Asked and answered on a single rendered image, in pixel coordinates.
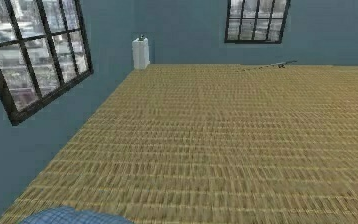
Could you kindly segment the white stand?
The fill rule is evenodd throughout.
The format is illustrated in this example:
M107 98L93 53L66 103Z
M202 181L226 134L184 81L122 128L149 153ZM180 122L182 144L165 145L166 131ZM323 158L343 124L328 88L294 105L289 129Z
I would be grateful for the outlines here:
M135 39L132 42L133 62L135 69L145 69L150 64L149 42L147 38L142 41Z

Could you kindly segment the small dark floor object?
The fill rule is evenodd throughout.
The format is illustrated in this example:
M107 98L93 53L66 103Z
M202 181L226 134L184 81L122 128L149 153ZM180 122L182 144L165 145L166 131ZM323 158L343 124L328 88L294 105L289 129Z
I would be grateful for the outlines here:
M270 64L270 65L277 66L278 68L285 68L286 65L296 63L296 62L297 62L297 60L289 60L289 61L284 61L284 62L277 62L277 63Z

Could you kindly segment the small black framed window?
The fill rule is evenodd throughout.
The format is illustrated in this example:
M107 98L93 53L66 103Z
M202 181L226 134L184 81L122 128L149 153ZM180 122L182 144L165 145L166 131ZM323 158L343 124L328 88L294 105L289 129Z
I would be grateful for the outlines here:
M281 44L291 0L228 0L225 43Z

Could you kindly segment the blue checked cushion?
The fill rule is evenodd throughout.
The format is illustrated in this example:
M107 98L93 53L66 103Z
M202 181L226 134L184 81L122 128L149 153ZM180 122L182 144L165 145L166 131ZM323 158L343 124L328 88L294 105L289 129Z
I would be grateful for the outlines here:
M69 206L50 208L32 214L20 221L19 224L134 224L131 220L120 215L93 212L90 210L77 211Z

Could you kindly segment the large black framed window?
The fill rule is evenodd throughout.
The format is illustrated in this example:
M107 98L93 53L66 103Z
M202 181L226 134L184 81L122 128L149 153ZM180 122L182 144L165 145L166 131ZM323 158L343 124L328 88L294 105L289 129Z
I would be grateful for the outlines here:
M92 74L80 0L0 0L0 101L12 125Z

